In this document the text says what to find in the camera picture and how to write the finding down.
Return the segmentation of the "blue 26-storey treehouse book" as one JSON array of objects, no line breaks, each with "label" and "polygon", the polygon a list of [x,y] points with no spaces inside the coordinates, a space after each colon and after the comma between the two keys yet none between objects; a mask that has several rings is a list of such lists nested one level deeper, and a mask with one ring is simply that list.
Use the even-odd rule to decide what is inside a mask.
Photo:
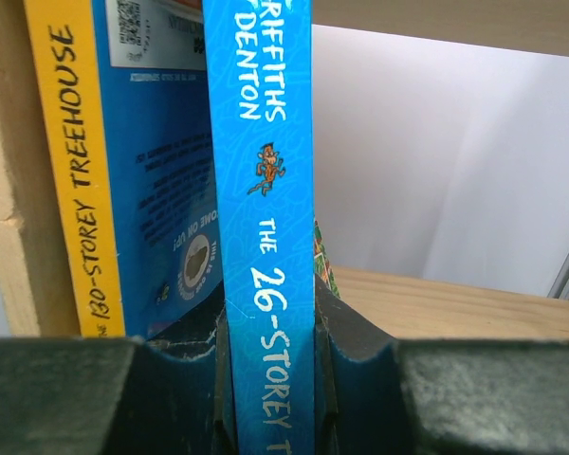
[{"label": "blue 26-storey treehouse book", "polygon": [[312,454],[312,5],[203,5],[238,450]]}]

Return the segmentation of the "blue back-cover treehouse book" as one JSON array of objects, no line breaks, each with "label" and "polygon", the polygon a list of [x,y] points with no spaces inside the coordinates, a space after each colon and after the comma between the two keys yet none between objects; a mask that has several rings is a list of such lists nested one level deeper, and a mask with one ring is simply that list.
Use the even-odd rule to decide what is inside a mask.
[{"label": "blue back-cover treehouse book", "polygon": [[155,337],[222,281],[202,6],[25,11],[81,333]]}]

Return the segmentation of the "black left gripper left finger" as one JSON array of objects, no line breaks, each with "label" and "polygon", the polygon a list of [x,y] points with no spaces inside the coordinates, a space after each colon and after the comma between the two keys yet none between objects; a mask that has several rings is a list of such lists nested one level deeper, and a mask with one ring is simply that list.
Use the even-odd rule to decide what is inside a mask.
[{"label": "black left gripper left finger", "polygon": [[233,454],[224,291],[161,335],[0,338],[0,454]]}]

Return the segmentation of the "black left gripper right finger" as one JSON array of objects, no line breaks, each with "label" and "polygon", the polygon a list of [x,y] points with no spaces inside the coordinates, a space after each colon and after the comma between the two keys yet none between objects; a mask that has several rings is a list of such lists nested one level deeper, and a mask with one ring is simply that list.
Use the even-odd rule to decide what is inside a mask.
[{"label": "black left gripper right finger", "polygon": [[569,341],[401,339],[315,282],[320,454],[569,454]]}]

